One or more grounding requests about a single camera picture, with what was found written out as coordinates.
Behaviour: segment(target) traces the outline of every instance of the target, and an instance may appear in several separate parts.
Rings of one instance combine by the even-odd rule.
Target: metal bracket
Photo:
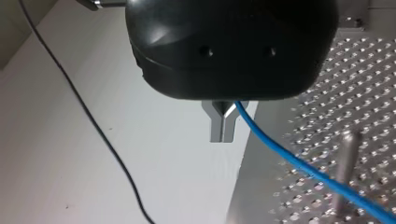
[[[242,102],[244,108],[248,102]],[[211,118],[210,142],[231,143],[235,120],[239,113],[232,101],[202,101],[202,108]]]
[[[339,28],[363,31],[369,20],[369,0],[337,0]]]

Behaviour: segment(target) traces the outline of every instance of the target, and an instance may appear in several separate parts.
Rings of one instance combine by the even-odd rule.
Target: black cable
[[[70,88],[72,89],[73,93],[76,95],[78,102],[80,103],[82,109],[84,110],[85,114],[87,115],[88,119],[90,119],[93,127],[96,129],[96,131],[99,133],[99,135],[102,137],[103,141],[107,145],[108,149],[110,150],[111,154],[113,154],[114,158],[116,159],[117,163],[120,165],[122,171],[125,173],[127,176],[129,182],[131,183],[132,189],[134,190],[134,195],[136,197],[137,203],[139,204],[140,211],[142,212],[143,216],[147,220],[148,223],[150,224],[155,224],[154,221],[151,219],[149,216],[148,212],[146,211],[142,200],[139,195],[139,191],[137,190],[137,186],[134,183],[134,180],[132,179],[131,174],[129,174],[128,169],[126,168],[125,164],[123,163],[122,159],[120,158],[119,154],[117,153],[116,149],[111,145],[110,141],[108,141],[106,135],[103,133],[102,129],[99,127],[98,123],[96,122],[95,118],[90,112],[90,109],[85,105],[84,101],[82,100],[81,96],[79,95],[75,85],[73,84],[72,80],[70,79],[70,76],[67,75],[66,71],[62,67],[62,65],[59,63],[58,59],[56,59],[55,55],[52,53],[50,48],[47,46],[46,42],[44,41],[43,37],[41,37],[40,33],[37,31],[35,28],[35,25],[32,22],[32,19],[29,15],[29,13],[26,10],[25,4],[23,3],[22,0],[19,0],[23,15],[27,22],[29,23],[30,28],[32,29],[33,34],[37,37],[38,41],[40,42],[41,46],[44,47],[44,49],[47,51],[51,59],[56,63],[58,68],[61,70],[62,74],[67,80],[67,83],[69,84]]]

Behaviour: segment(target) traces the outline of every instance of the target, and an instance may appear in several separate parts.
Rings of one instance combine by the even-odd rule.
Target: perforated metal plate
[[[329,176],[335,175],[340,133],[362,131],[350,186],[396,214],[396,39],[339,35],[316,84],[298,97],[290,149]],[[332,192],[281,162],[283,188],[272,213],[278,223],[378,223],[348,204],[330,212]]]

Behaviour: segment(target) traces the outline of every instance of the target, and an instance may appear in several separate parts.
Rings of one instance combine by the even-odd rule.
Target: wire
[[[356,204],[357,206],[365,209],[368,213],[370,213],[373,217],[377,218],[382,223],[396,223],[396,217],[385,211],[381,206],[373,203],[363,197],[361,197],[357,192],[350,189],[348,186],[338,183],[335,180],[330,179],[327,175],[323,174],[315,167],[306,163],[305,161],[297,158],[291,152],[283,148],[279,143],[265,134],[259,126],[254,122],[254,120],[247,113],[245,108],[239,101],[235,102],[236,108],[241,114],[242,118],[245,120],[247,125],[250,127],[251,131],[256,134],[260,140],[264,142],[269,148],[273,151],[277,152],[283,159],[297,167],[298,169],[306,172],[309,175],[312,175],[315,179],[326,184],[330,189],[343,195],[345,198],[349,199],[351,202]]]
[[[56,63],[56,65],[58,66],[59,70],[61,70],[62,74],[64,75],[64,78],[67,80],[67,83],[68,83],[69,87],[72,89],[73,93],[77,97],[79,104],[81,105],[82,109],[84,110],[84,112],[87,115],[88,119],[90,120],[91,124],[93,125],[95,130],[99,133],[99,135],[101,136],[102,140],[105,142],[106,146],[110,150],[111,154],[114,156],[114,158],[116,159],[117,163],[120,165],[122,171],[125,173],[126,177],[128,178],[129,183],[131,184],[132,189],[134,190],[134,196],[136,197],[137,203],[139,205],[139,209],[142,212],[143,216],[145,217],[146,221],[148,223],[150,223],[150,224],[155,224],[154,221],[149,216],[148,212],[146,211],[146,209],[145,209],[145,207],[144,207],[144,205],[142,203],[139,191],[137,190],[136,183],[132,179],[131,174],[129,173],[128,169],[126,168],[125,164],[123,163],[123,161],[120,158],[119,154],[117,153],[116,149],[111,145],[111,143],[107,139],[105,133],[102,131],[102,129],[100,128],[100,126],[96,122],[95,118],[93,117],[90,109],[85,105],[84,100],[79,95],[78,90],[76,89],[75,85],[73,84],[73,81],[71,80],[70,76],[67,75],[67,73],[64,70],[64,68],[62,67],[61,63],[58,61],[58,59],[52,53],[52,50],[50,50],[50,48],[48,47],[48,45],[44,41],[43,37],[41,37],[41,34],[35,28],[35,25],[32,22],[32,19],[31,19],[30,15],[29,15],[26,7],[25,7],[25,4],[23,3],[22,0],[19,0],[19,3],[20,3],[20,6],[21,6],[23,15],[24,15],[25,19],[27,20],[30,28],[32,29],[33,34],[35,35],[35,37],[37,37],[37,39],[40,42],[41,46],[44,47],[44,49],[47,51],[47,53],[49,54],[51,59]]]

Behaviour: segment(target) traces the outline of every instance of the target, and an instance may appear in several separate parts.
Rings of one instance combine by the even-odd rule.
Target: white wall
[[[90,12],[60,0],[39,30],[154,220],[223,223],[247,125],[237,121],[232,144],[210,144],[200,102],[167,98],[143,80],[122,9]],[[33,37],[0,78],[0,223],[146,223],[121,169]]]

